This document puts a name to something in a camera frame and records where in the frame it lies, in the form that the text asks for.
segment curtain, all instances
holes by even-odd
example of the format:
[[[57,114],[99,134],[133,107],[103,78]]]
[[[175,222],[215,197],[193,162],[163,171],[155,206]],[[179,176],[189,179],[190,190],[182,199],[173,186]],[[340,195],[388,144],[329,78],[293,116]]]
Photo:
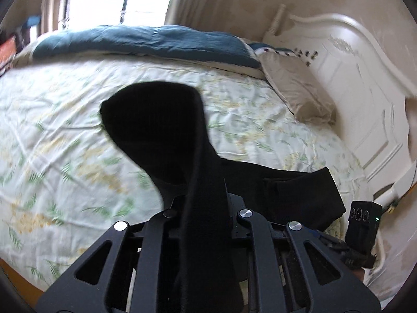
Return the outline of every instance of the curtain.
[[[60,1],[42,0],[41,34],[58,29]]]
[[[206,31],[216,30],[216,15],[221,4],[221,0],[172,0],[165,24]]]

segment floral bedsheet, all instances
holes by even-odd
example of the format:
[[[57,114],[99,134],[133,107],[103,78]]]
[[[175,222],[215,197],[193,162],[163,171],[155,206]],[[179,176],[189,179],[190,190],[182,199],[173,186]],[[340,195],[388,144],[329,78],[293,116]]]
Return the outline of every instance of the floral bedsheet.
[[[165,80],[201,93],[221,157],[272,168],[330,169],[346,208],[372,200],[364,172],[324,126],[294,120],[263,80],[152,57],[65,57],[0,79],[0,257],[46,290],[115,221],[161,210],[145,172],[102,128],[101,102],[135,82]],[[329,228],[342,237],[347,214]]]

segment wall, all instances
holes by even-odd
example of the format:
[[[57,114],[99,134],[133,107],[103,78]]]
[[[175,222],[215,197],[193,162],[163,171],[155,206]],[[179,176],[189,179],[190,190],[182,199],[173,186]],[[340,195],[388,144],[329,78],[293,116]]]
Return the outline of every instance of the wall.
[[[281,3],[299,16],[340,13],[356,19],[417,84],[417,24],[402,0],[223,0],[212,28],[260,41]]]
[[[42,0],[14,0],[0,27],[8,33],[21,26],[30,15],[41,14]]]
[[[395,295],[416,264],[416,222],[417,190],[405,196],[392,214],[382,216],[380,232],[387,259],[370,283],[370,289],[380,300]]]

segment black fabric sock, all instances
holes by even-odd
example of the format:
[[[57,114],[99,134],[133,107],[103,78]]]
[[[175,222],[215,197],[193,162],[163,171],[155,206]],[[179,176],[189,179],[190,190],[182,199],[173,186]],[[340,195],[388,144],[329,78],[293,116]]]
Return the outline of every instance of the black fabric sock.
[[[158,180],[161,193],[187,186],[180,227],[181,311],[240,312],[226,187],[197,90],[168,82],[131,85],[103,102],[101,117],[116,145]]]

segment silver screw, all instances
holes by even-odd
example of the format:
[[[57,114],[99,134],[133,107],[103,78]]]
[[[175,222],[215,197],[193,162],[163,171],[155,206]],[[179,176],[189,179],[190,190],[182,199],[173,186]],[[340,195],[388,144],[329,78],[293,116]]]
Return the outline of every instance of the silver screw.
[[[240,212],[239,212],[239,215],[242,217],[242,218],[250,218],[251,216],[252,216],[252,211],[250,210],[250,209],[242,209]]]
[[[113,227],[116,231],[124,231],[128,227],[128,224],[125,221],[117,221]]]
[[[298,221],[291,221],[288,226],[293,231],[299,231],[303,227]]]
[[[177,211],[174,209],[167,209],[163,212],[163,216],[166,218],[173,218],[177,215]]]

